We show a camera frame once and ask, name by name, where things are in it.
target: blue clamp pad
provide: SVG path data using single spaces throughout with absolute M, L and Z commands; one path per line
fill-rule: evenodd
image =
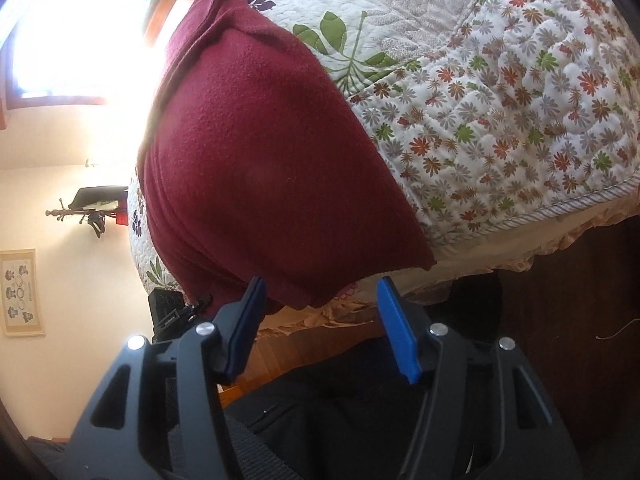
M 221 380 L 231 384 L 244 372 L 249 353 L 254 346 L 255 335 L 264 317 L 267 287 L 264 280 L 254 278 L 249 283 L 242 300 L 228 303 L 216 315 L 213 323 L 220 332 L 223 355 L 226 362 L 214 365 Z
M 403 302 L 389 277 L 378 282 L 378 309 L 400 373 L 417 383 L 423 375 L 418 340 L 430 326 L 429 317 L 420 305 Z

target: floral quilt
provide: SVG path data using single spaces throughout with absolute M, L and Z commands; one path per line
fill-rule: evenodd
M 611 0 L 250 1 L 316 54 L 432 244 L 640 182 L 640 47 Z

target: framed picture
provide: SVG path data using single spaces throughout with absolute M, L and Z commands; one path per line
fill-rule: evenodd
M 0 252 L 0 303 L 8 336 L 44 335 L 36 287 L 36 251 Z

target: green leaf pattern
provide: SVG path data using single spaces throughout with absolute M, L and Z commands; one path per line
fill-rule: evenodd
M 355 94 L 401 67 L 385 52 L 362 59 L 366 18 L 367 13 L 362 11 L 358 28 L 348 30 L 341 17 L 327 11 L 318 24 L 319 34 L 308 25 L 297 23 L 292 28 L 295 36 L 316 51 L 329 77 L 345 96 Z
M 640 184 L 640 45 L 612 1 L 478 0 L 448 50 L 385 56 L 349 102 L 432 243 Z
M 151 259 L 148 263 L 149 270 L 145 273 L 146 278 L 151 283 L 151 289 L 164 288 L 166 290 L 181 290 L 174 277 L 160 261 L 160 256 L 156 254 L 156 259 Z

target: black clamp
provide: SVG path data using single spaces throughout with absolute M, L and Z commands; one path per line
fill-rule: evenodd
M 65 480 L 176 478 L 166 426 L 166 380 L 173 377 L 188 478 L 241 479 L 217 384 L 244 371 L 265 305 L 265 284 L 254 278 L 241 301 L 199 319 L 180 339 L 129 339 L 67 445 Z
M 401 480 L 582 480 L 561 417 L 513 339 L 470 342 L 389 278 L 378 307 L 399 370 L 429 382 Z
M 177 298 L 180 298 L 180 300 L 176 302 L 179 306 L 168 313 L 163 310 L 162 314 L 160 314 L 158 307 L 153 305 L 156 302 L 152 299 L 157 296 L 167 296 L 169 294 L 176 295 Z M 154 336 L 151 342 L 155 344 L 180 337 L 190 329 L 191 326 L 198 323 L 200 314 L 210 303 L 210 294 L 207 294 L 194 304 L 184 304 L 184 297 L 181 292 L 172 292 L 156 288 L 149 295 L 151 318 L 154 322 Z

